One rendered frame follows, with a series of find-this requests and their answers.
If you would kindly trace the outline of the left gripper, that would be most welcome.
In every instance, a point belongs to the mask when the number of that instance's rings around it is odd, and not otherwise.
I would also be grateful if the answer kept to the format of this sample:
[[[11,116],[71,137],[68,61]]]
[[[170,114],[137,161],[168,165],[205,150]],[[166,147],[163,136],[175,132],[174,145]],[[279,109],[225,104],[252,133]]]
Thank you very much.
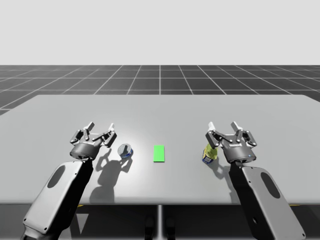
[[[115,132],[115,124],[111,123],[108,130],[96,135],[92,140],[90,139],[90,131],[94,128],[95,124],[91,121],[87,126],[78,129],[71,140],[69,141],[73,146],[69,155],[78,160],[90,159],[94,160],[100,150],[101,146],[111,148],[112,144],[117,138]]]

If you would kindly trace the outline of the green pad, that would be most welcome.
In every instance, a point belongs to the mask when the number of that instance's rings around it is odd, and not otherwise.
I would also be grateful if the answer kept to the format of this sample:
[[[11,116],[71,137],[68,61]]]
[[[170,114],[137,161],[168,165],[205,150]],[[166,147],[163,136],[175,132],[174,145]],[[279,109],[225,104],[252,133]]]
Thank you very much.
[[[153,162],[154,163],[165,162],[165,146],[164,145],[153,146]]]

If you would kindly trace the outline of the blue flat can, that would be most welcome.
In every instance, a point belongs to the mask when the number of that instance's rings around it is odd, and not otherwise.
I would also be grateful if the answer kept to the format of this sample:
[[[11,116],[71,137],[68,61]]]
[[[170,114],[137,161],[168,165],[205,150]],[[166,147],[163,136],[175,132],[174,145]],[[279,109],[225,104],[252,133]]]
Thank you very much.
[[[118,147],[117,153],[122,159],[129,158],[133,154],[133,149],[130,144],[124,143]]]

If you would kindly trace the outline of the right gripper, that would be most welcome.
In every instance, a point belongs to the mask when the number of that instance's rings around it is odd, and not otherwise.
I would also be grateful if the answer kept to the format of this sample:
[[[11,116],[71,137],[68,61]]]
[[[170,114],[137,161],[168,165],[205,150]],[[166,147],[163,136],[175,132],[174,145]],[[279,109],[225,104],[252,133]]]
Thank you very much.
[[[208,123],[208,130],[205,137],[212,149],[218,148],[221,145],[223,154],[229,164],[234,162],[249,163],[256,160],[252,148],[257,146],[252,133],[249,130],[244,130],[235,121],[231,124],[235,132],[235,139],[232,142],[227,140],[227,137],[218,132],[212,121]]]

